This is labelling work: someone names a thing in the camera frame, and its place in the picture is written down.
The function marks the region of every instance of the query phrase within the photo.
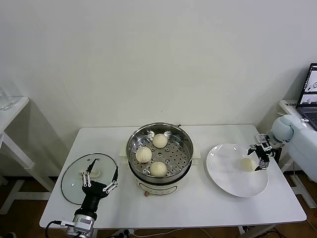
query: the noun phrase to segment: laptop screen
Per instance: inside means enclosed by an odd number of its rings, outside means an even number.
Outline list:
[[[317,107],[317,63],[311,63],[297,107]]]

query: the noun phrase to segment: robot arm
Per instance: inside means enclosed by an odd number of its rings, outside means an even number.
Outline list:
[[[84,201],[79,209],[75,211],[75,217],[72,222],[68,221],[51,221],[45,229],[45,237],[48,236],[50,224],[56,224],[67,228],[67,235],[73,238],[91,238],[93,235],[93,225],[97,219],[97,209],[99,201],[105,198],[109,193],[118,186],[118,166],[109,185],[101,182],[90,180],[90,173],[97,159],[88,166],[87,170],[82,173],[83,186],[82,190],[86,194]]]
[[[305,127],[293,115],[275,120],[270,143],[288,143],[288,153],[301,169],[317,182],[317,132]]]
[[[301,120],[293,115],[285,115],[275,120],[268,135],[256,136],[257,143],[251,145],[248,155],[256,152],[259,166],[255,171],[266,169],[269,156],[276,149],[288,144],[288,153],[301,169],[317,182],[317,132],[305,127]]]

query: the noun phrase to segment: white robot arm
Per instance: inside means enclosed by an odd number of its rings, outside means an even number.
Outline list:
[[[293,115],[275,120],[269,133],[270,143],[288,143],[289,155],[317,182],[317,132],[305,127]]]

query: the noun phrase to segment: wooden floor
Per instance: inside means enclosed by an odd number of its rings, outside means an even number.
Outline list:
[[[299,175],[307,190],[317,202],[317,183],[309,182],[305,175]],[[10,180],[9,184],[0,187],[0,206],[4,203],[7,195],[12,189],[15,180]],[[45,191],[36,181],[28,180],[24,183],[21,191]],[[317,209],[309,209],[301,196],[297,196],[302,204],[308,220],[317,228]],[[5,236],[8,232],[15,232],[18,238],[44,238],[44,229],[40,228],[39,221],[45,209],[46,201],[15,201],[7,215],[0,215],[0,236]],[[277,230],[287,238],[317,238],[317,232],[308,222],[292,223],[276,226]],[[238,228],[209,228],[205,229],[213,238],[236,238],[239,236]],[[137,230],[138,236],[164,233],[170,230]],[[106,238],[113,234],[113,231],[99,231],[99,238]],[[65,238],[63,230],[50,230],[50,238]],[[154,236],[158,238],[208,238],[200,229],[183,229],[166,235]],[[278,238],[278,234],[271,233],[265,238]]]

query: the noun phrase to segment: steamed bun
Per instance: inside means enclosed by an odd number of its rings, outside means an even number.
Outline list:
[[[167,137],[163,134],[156,134],[153,137],[153,145],[156,148],[163,148],[167,145]]]
[[[154,162],[150,167],[150,174],[154,177],[164,177],[167,173],[167,167],[162,162]]]
[[[152,151],[148,147],[141,147],[135,157],[140,163],[147,163],[152,158]]]
[[[246,157],[241,160],[241,167],[244,171],[254,172],[258,164],[253,159]]]

